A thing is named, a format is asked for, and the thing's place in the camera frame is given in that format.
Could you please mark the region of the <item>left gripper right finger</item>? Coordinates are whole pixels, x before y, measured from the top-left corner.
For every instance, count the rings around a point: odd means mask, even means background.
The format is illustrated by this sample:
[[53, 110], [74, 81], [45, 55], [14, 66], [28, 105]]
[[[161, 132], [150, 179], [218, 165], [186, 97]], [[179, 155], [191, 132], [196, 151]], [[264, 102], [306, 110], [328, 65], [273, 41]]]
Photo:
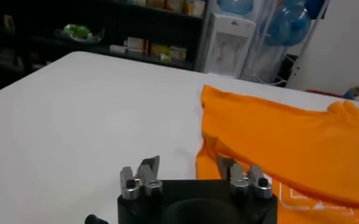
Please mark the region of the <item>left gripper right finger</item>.
[[232, 194], [245, 196], [250, 193], [256, 198], [272, 198], [272, 184], [260, 166], [249, 166], [247, 172], [233, 158], [218, 156], [217, 165], [222, 179], [228, 180]]

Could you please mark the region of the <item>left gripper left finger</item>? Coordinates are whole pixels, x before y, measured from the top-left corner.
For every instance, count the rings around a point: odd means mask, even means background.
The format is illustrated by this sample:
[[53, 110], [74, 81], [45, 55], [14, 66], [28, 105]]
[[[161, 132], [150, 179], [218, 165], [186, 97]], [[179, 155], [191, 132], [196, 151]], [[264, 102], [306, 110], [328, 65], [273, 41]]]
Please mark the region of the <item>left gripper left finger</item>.
[[160, 196], [163, 193], [163, 182], [158, 179], [160, 157], [145, 158], [138, 166], [136, 173], [130, 166], [120, 171], [121, 196], [125, 200], [137, 200], [142, 195]]

